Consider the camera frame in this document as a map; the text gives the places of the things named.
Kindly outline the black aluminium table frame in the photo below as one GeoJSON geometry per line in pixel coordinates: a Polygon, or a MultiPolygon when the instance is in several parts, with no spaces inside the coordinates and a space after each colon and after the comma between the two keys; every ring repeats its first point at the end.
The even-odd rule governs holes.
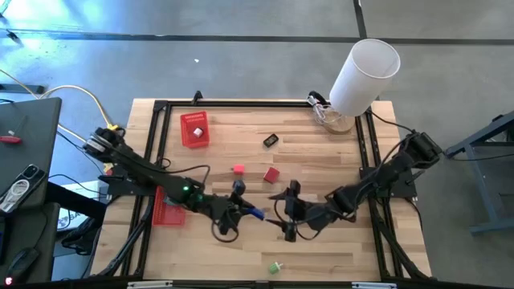
{"type": "MultiPolygon", "coordinates": [[[[162,153],[175,169],[206,182],[208,193],[226,195],[235,180],[233,166],[245,166],[244,197],[273,218],[282,204],[269,197],[282,192],[291,180],[301,184],[300,195],[307,201],[322,201],[340,185],[356,183],[363,158],[372,158],[368,140],[358,141],[358,131],[343,135],[328,133],[315,122],[309,106],[292,101],[260,100],[247,107],[241,100],[210,108],[210,143],[200,149],[182,145],[180,117],[191,111],[185,100],[170,110],[164,146],[148,144],[153,114],[152,100],[133,102],[126,141],[138,153],[162,153]],[[278,142],[267,148],[263,141],[276,134],[278,142]],[[270,167],[280,171],[276,183],[263,179],[270,167]]],[[[200,214],[188,213],[182,227],[152,227],[145,264],[145,279],[266,280],[275,281],[376,281],[380,277],[369,207],[362,205],[357,220],[335,222],[320,234],[301,226],[300,238],[286,242],[279,227],[257,218],[247,219],[239,238],[225,242],[214,239],[211,222],[200,214]],[[268,267],[283,266],[275,275],[268,267]]]]}

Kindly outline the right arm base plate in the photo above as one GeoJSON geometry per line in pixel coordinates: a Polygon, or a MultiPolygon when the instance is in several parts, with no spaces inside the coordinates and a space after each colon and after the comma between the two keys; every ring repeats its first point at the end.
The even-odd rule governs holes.
{"type": "Polygon", "coordinates": [[[380,189],[377,192],[377,196],[395,198],[417,197],[418,194],[414,184],[414,175],[410,170],[401,173],[398,180],[393,183],[390,189],[380,189]]]}

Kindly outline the red plastic mesh basket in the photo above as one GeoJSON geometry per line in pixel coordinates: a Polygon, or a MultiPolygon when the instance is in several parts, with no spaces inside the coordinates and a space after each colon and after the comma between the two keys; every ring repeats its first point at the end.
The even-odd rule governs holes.
{"type": "Polygon", "coordinates": [[[186,212],[180,206],[171,206],[165,203],[166,194],[161,187],[157,187],[153,202],[152,226],[182,227],[185,225],[186,212]]]}
{"type": "Polygon", "coordinates": [[[182,145],[189,149],[205,147],[210,143],[209,123],[206,111],[183,114],[180,117],[182,145]],[[203,131],[201,137],[194,135],[194,130],[203,131]]]}

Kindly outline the round wooden lamp base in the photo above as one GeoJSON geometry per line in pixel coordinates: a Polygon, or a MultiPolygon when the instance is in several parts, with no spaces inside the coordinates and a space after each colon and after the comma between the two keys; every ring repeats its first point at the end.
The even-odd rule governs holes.
{"type": "Polygon", "coordinates": [[[354,116],[341,115],[329,106],[322,108],[321,115],[322,126],[332,134],[346,134],[355,125],[354,116]]]}

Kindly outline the black flat bar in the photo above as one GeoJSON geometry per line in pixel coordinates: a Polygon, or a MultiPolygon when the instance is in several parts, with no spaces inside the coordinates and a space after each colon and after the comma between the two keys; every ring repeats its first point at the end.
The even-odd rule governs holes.
{"type": "Polygon", "coordinates": [[[22,93],[22,94],[43,94],[46,91],[44,86],[40,85],[26,85],[23,87],[20,84],[12,84],[12,83],[0,83],[0,92],[5,93],[22,93]]]}

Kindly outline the blue-grey metal table stand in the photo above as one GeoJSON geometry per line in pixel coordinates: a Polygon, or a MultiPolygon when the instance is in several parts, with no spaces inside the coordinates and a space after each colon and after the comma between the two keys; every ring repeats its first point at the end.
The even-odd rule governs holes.
{"type": "Polygon", "coordinates": [[[445,151],[451,161],[463,153],[471,166],[488,221],[469,228],[472,234],[514,229],[514,111],[445,151]]]}

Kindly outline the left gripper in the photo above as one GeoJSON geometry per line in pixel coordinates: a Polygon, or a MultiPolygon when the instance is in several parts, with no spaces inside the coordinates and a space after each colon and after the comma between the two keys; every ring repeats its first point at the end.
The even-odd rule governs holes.
{"type": "Polygon", "coordinates": [[[243,214],[243,211],[251,208],[251,204],[243,199],[246,190],[244,182],[234,181],[232,189],[232,201],[227,197],[215,196],[210,203],[210,216],[221,235],[227,235],[230,231],[238,233],[241,225],[252,218],[250,214],[243,214]]]}

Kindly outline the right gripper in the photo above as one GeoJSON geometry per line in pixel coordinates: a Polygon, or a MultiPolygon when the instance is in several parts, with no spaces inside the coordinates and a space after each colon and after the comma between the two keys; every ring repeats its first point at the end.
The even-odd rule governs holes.
{"type": "MultiPolygon", "coordinates": [[[[291,180],[290,185],[282,192],[269,197],[269,199],[286,199],[298,198],[300,194],[301,184],[297,180],[291,180]]],[[[304,217],[300,220],[300,224],[307,224],[308,227],[315,231],[321,231],[326,226],[336,221],[335,207],[331,201],[310,202],[301,201],[304,210],[304,217]]],[[[293,222],[278,221],[266,219],[275,226],[278,226],[284,233],[286,242],[296,241],[296,224],[293,222]]]]}

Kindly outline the dark grey side desk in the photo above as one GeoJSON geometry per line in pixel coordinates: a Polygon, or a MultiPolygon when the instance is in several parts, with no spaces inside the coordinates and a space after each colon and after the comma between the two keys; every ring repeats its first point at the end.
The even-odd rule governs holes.
{"type": "Polygon", "coordinates": [[[7,218],[7,238],[0,257],[0,287],[14,257],[26,248],[39,252],[26,270],[26,283],[51,280],[60,206],[46,201],[46,190],[56,137],[61,99],[16,101],[0,104],[0,136],[13,132],[22,142],[0,142],[0,195],[29,165],[45,174],[28,198],[7,218]]]}

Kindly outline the red-handled screwdriver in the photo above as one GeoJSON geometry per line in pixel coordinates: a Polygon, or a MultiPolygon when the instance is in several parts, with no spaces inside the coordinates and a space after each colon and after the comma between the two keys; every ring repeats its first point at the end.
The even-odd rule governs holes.
{"type": "Polygon", "coordinates": [[[20,145],[23,142],[21,129],[27,122],[28,116],[22,116],[13,124],[9,124],[6,129],[0,131],[0,143],[7,145],[20,145]]]}

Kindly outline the white metal bracket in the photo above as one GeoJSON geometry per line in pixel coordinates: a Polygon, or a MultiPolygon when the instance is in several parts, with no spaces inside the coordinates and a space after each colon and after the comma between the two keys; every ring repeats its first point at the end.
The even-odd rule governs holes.
{"type": "Polygon", "coordinates": [[[352,282],[352,289],[398,289],[396,283],[352,282]]]}
{"type": "Polygon", "coordinates": [[[152,280],[129,282],[126,289],[170,289],[173,287],[171,280],[152,280]]]}

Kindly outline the white printed box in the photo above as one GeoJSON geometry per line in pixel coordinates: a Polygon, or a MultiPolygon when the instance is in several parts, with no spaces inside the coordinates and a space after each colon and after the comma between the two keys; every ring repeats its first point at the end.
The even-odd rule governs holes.
{"type": "MultiPolygon", "coordinates": [[[[99,181],[87,181],[82,183],[72,183],[63,185],[65,189],[93,199],[95,201],[100,200],[100,182],[99,181]]],[[[73,230],[81,225],[88,217],[84,214],[61,208],[59,210],[59,218],[57,221],[57,230],[73,230]]]]}

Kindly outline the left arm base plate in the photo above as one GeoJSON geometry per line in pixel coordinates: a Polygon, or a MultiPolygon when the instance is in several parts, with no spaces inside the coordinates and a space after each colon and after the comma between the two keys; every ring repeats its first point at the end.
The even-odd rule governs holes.
{"type": "Polygon", "coordinates": [[[103,175],[98,179],[108,184],[108,193],[113,196],[154,196],[157,190],[157,184],[144,177],[103,175]]]}

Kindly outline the white cylindrical lamp shade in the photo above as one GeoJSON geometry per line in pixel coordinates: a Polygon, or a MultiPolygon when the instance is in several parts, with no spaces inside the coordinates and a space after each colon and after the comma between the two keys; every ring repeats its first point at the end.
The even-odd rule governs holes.
{"type": "Polygon", "coordinates": [[[355,43],[329,93],[332,108],[359,116],[386,89],[401,67],[395,48],[379,39],[355,43]]]}

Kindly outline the smartphone in clear case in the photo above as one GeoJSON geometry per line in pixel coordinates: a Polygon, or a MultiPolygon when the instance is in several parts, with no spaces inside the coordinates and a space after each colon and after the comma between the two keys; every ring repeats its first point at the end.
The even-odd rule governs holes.
{"type": "Polygon", "coordinates": [[[0,214],[12,214],[39,187],[47,173],[37,165],[28,165],[0,193],[0,214]]]}

